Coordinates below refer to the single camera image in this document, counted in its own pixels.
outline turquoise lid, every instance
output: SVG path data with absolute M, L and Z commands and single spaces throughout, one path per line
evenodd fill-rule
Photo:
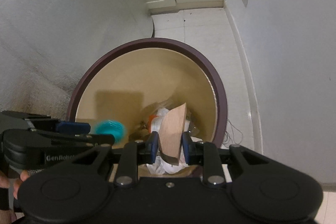
M 95 126 L 95 134 L 112 134 L 115 138 L 115 143 L 118 143 L 124 138 L 125 127 L 117 121 L 103 121 Z

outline cable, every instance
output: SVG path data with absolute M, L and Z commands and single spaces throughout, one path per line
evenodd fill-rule
M 225 135 L 224 135 L 224 140 L 222 142 L 222 144 L 226 147 L 229 148 L 230 144 L 241 144 L 241 142 L 244 139 L 244 134 L 238 129 L 236 128 L 229 119 L 227 119 L 227 121 L 230 123 L 231 126 L 231 131 L 232 131 L 232 137 L 230 136 L 230 133 L 225 130 Z M 241 134 L 241 140 L 240 142 L 236 142 L 235 140 L 235 132 L 234 129 L 236 129 L 240 134 Z

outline wooden block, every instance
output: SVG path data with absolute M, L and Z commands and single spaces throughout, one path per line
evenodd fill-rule
M 170 110 L 163 118 L 159 130 L 159 149 L 164 161 L 178 165 L 181 136 L 184 129 L 186 104 Z

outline screw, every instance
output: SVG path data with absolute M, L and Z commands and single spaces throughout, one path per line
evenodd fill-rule
M 225 178 L 221 176 L 209 176 L 208 182 L 213 185 L 222 184 L 223 182 L 225 182 Z
M 175 186 L 175 183 L 174 183 L 174 182 L 167 182 L 167 183 L 166 183 L 166 186 L 167 186 L 168 188 L 173 188 L 173 187 Z
M 118 177 L 115 182 L 118 183 L 119 185 L 129 185 L 132 183 L 132 178 L 129 176 L 121 176 Z

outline round trash bin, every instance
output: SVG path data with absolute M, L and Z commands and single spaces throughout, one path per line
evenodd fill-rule
M 222 81 L 200 52 L 167 38 L 139 39 L 105 54 L 84 74 L 75 88 L 67 118 L 88 122 L 91 127 L 110 119 L 126 128 L 125 138 L 158 102 L 171 98 L 174 104 L 186 103 L 199 129 L 197 137 L 217 147 L 224 138 L 227 101 Z M 188 176 L 194 166 L 174 175 Z M 145 166 L 141 176 L 150 176 Z

